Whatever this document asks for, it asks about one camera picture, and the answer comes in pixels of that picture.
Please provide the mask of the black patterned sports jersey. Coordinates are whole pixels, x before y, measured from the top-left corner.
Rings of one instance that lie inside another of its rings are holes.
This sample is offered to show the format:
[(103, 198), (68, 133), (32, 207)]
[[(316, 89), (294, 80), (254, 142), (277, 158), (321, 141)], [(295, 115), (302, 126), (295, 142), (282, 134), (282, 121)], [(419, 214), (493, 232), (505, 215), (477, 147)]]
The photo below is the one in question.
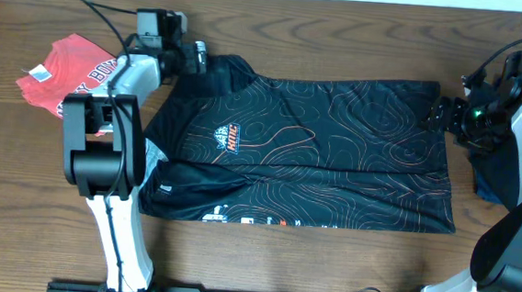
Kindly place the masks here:
[(142, 213), (161, 219), (454, 232), (436, 82), (297, 81), (239, 56), (183, 75), (146, 127)]

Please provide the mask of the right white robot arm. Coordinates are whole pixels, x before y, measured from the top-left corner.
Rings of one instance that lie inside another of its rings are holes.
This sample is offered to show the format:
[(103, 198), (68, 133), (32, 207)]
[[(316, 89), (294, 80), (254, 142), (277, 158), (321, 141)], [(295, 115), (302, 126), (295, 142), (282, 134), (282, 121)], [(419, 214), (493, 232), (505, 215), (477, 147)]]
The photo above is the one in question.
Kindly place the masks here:
[(496, 85), (474, 73), (464, 86), (466, 98), (448, 103), (446, 126), (465, 145), (483, 141), (491, 156), (511, 144), (512, 153), (479, 170), (509, 213), (478, 240), (467, 269), (419, 292), (522, 292), (522, 72)]

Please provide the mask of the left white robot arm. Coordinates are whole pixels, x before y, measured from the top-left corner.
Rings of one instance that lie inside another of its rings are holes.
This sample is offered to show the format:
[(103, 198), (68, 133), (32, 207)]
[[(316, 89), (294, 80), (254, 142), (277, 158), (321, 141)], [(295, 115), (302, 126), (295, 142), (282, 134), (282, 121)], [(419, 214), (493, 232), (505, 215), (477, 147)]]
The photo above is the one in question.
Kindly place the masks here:
[(138, 203), (147, 149), (140, 109), (164, 79), (205, 73), (207, 51), (203, 41), (166, 45), (140, 35), (123, 49), (99, 87), (64, 98), (63, 167), (96, 220), (107, 262), (104, 292), (150, 292), (154, 265)]

